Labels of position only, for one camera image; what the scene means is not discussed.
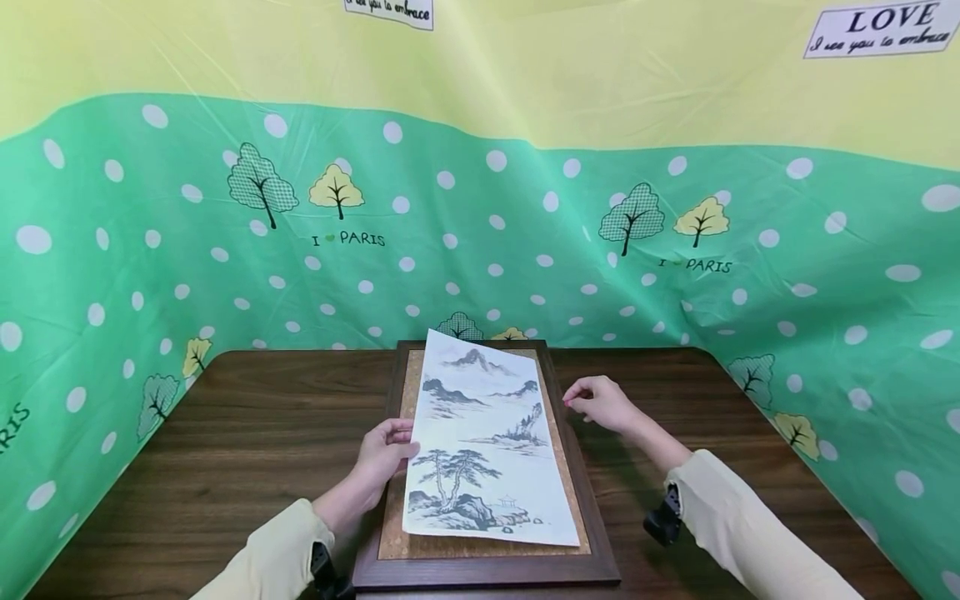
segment wooden table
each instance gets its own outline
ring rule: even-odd
[[[918,597],[708,356],[693,349],[551,355],[562,385],[607,374],[681,441],[714,452],[865,597]],[[188,598],[256,527],[349,472],[361,437],[384,417],[393,363],[391,351],[219,356],[29,597]],[[645,511],[661,500],[648,461],[598,426],[575,429],[623,583],[569,597],[749,597],[689,534],[665,550],[643,531]],[[338,543],[341,572],[365,529]],[[558,596],[567,597],[557,590],[416,595]]]

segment brown frame border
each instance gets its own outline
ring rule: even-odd
[[[546,393],[556,416],[570,478],[590,543],[590,554],[561,556],[503,556],[453,559],[378,559],[387,494],[372,511],[375,526],[360,548],[353,567],[353,586],[357,591],[426,591],[463,588],[529,588],[566,586],[616,586],[620,571],[616,566],[610,539],[593,495],[583,454],[572,427],[560,418],[564,414],[563,396],[543,340],[477,342],[494,349],[532,349],[537,353]],[[393,382],[387,395],[387,417],[398,417],[403,400],[403,383],[410,350],[424,349],[426,342],[405,340],[396,345]]]

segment hand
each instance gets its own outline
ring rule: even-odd
[[[564,394],[564,404],[585,415],[585,422],[596,422],[619,434],[643,415],[606,375],[577,379]]]

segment paper label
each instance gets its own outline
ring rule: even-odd
[[[942,52],[960,24],[960,0],[830,9],[820,13],[805,59]]]
[[[433,0],[344,0],[347,12],[367,14],[433,31]]]

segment paper sheet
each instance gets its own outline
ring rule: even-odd
[[[580,545],[542,403],[535,360],[431,329],[403,531]]]

